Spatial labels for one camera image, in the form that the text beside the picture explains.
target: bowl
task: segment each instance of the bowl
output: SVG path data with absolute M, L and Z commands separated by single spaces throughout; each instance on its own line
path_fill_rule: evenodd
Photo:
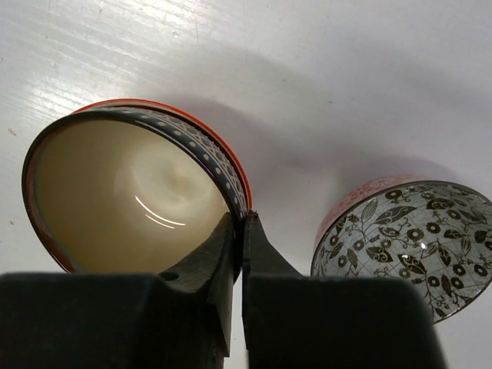
M 69 272 L 161 272 L 226 212 L 240 230 L 252 203 L 217 134 L 178 109 L 134 99 L 50 124 L 28 150 L 22 192 L 40 241 Z
M 328 213 L 311 274 L 403 278 L 437 323 L 489 285 L 491 224 L 492 203 L 466 186 L 413 175 L 380 178 Z

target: bowl rim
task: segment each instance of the bowl rim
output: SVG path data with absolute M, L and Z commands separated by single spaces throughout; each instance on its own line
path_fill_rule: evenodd
M 94 109 L 94 108 L 98 108 L 98 107 L 102 108 L 104 105 L 109 105 L 109 104 L 118 104 L 118 105 L 115 105 L 115 107 L 116 106 L 118 106 L 118 107 L 119 106 L 121 106 L 121 107 L 125 106 L 128 108 L 147 108 L 147 109 L 156 110 L 156 111 L 166 113 L 166 114 L 175 113 L 175 114 L 179 115 L 176 118 L 184 120 L 188 124 L 193 125 L 199 131 L 201 131 L 202 133 L 207 135 L 209 139 L 214 141 L 215 144 L 217 144 L 219 147 L 221 147 L 224 150 L 224 153 L 228 156 L 229 161 L 231 162 L 231 164 L 236 169 L 236 172 L 239 174 L 239 178 L 241 180 L 241 184 L 242 184 L 243 189 L 244 189 L 244 194 L 246 197 L 246 204 L 247 204 L 248 210 L 252 210 L 252 208 L 253 208 L 253 196 L 251 193 L 251 186 L 249 184 L 249 180 L 248 180 L 248 176 L 246 175 L 246 171 L 242 167 L 241 162 L 239 161 L 237 155 L 233 152 L 231 147 L 210 126 L 206 125 L 200 119 L 187 113 L 186 111 L 182 111 L 179 108 L 164 104 L 164 103 L 159 102 L 159 101 L 146 100 L 146 99 L 142 99 L 142 98 L 113 98 L 113 99 L 98 101 L 98 102 L 95 102 L 93 104 L 86 105 L 82 108 L 79 108 L 79 109 L 75 110 L 72 114 L 79 113 L 82 111 L 87 111 L 89 109 Z
M 203 171 L 208 174 L 208 177 L 214 182 L 217 189 L 221 192 L 221 195 L 226 202 L 229 212 L 231 213 L 234 220 L 234 228 L 238 229 L 238 226 L 242 223 L 241 214 L 239 208 L 235 205 L 234 201 L 224 193 L 224 189 L 221 182 L 214 175 L 214 172 L 208 168 L 208 166 L 200 160 L 192 151 L 184 146 L 181 142 L 176 141 L 173 137 L 168 136 L 165 132 L 160 129 L 146 124 L 141 118 L 139 122 L 136 122 L 130 116 L 117 111 L 105 111 L 105 110 L 91 110 L 91 111 L 80 111 L 78 113 L 72 113 L 66 115 L 53 121 L 35 137 L 31 143 L 27 154 L 25 155 L 24 164 L 22 166 L 22 199 L 24 202 L 24 207 L 27 212 L 29 221 L 39 241 L 43 244 L 46 251 L 52 256 L 53 259 L 60 265 L 60 267 L 69 273 L 80 273 L 85 272 L 83 268 L 80 268 L 70 257 L 60 248 L 55 239 L 50 234 L 48 227 L 43 220 L 41 212 L 37 206 L 37 201 L 35 199 L 35 191 L 32 183 L 34 181 L 33 176 L 36 172 L 36 161 L 39 159 L 39 155 L 43 148 L 49 143 L 50 136 L 58 134 L 60 131 L 70 128 L 71 125 L 76 125 L 83 123 L 84 121 L 92 121 L 96 119 L 107 119 L 111 121 L 117 121 L 122 124 L 130 124 L 136 127 L 145 129 L 153 134 L 161 136 L 163 139 L 168 140 L 173 145 L 178 146 L 188 157 L 190 157 L 197 165 L 201 167 Z
M 454 187 L 458 187 L 458 188 L 463 188 L 467 191 L 470 191 L 478 196 L 480 196 L 482 199 L 484 199 L 491 207 L 492 207 L 492 201 L 489 200 L 486 196 L 484 196 L 483 194 L 481 194 L 479 191 L 477 190 L 474 190 L 473 188 L 469 188 L 468 186 L 465 186 L 463 184 L 459 184 L 459 183 L 456 183 L 456 182 L 452 182 L 452 181 L 440 181 L 440 180 L 436 180 L 436 179 L 427 179 L 427 180 L 421 180 L 421 181 L 409 181 L 407 183 L 402 183 L 402 184 L 396 184 L 395 186 L 390 186 L 388 188 L 383 188 L 369 196 L 367 196 L 366 198 L 358 201 L 357 203 L 353 204 L 352 206 L 350 206 L 346 211 L 344 211 L 342 214 L 340 214 L 340 216 L 338 216 L 338 218 L 336 218 L 331 224 L 330 224 L 330 227 L 327 228 L 327 230 L 323 233 L 323 236 L 320 238 L 320 241 L 317 243 L 316 245 L 316 248 L 314 250 L 314 253 L 313 253 L 313 257 L 311 259 L 311 267 L 310 267 L 310 276 L 313 276 L 313 269 L 314 269 L 314 261 L 315 259 L 317 258 L 317 255 L 320 251 L 320 246 L 321 244 L 326 240 L 326 237 L 328 236 L 328 234 L 331 232 L 331 230 L 333 229 L 333 227 L 340 221 L 340 219 L 342 219 L 347 213 L 350 213 L 351 211 L 353 211 L 355 208 L 357 208 L 358 206 L 364 204 L 366 201 L 370 201 L 372 200 L 373 198 L 376 198 L 377 196 L 385 193 L 385 192 L 388 192 L 388 191 L 391 191 L 391 190 L 394 190 L 394 189 L 398 189 L 398 188 L 404 188 L 404 187 L 407 187 L 407 186 L 411 186 L 411 185 L 418 185 L 418 184 L 436 184 L 436 185 L 450 185 L 450 186 L 454 186 Z M 463 305 L 462 307 L 459 307 L 457 310 L 453 311 L 451 314 L 447 315 L 446 317 L 442 317 L 440 318 L 439 320 L 434 320 L 431 318 L 432 320 L 432 324 L 437 324 L 437 323 L 440 323 L 442 321 L 445 321 L 446 319 L 448 319 L 449 317 L 452 317 L 454 316 L 456 313 L 459 313 L 460 311 L 462 311 L 463 309 L 465 309 L 466 307 L 470 306 L 472 302 L 474 302 L 480 295 L 482 295 L 482 293 L 490 286 L 490 283 L 492 283 L 492 276 L 490 276 L 490 279 L 489 281 L 485 284 L 485 286 L 478 291 L 477 294 L 475 294 L 475 296 L 473 296 L 471 298 L 470 301 L 468 301 L 465 305 Z

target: white table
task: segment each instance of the white table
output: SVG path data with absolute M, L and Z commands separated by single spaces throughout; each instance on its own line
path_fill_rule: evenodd
M 0 271 L 60 270 L 25 215 L 22 162 L 48 123 L 105 98 L 163 101 L 223 135 L 271 242 L 303 273 L 327 209 L 366 180 L 418 173 L 492 197 L 490 1 L 0 7 Z M 235 294 L 226 366 L 241 369 Z M 450 369 L 490 368 L 490 308 L 492 290 L 437 325 Z

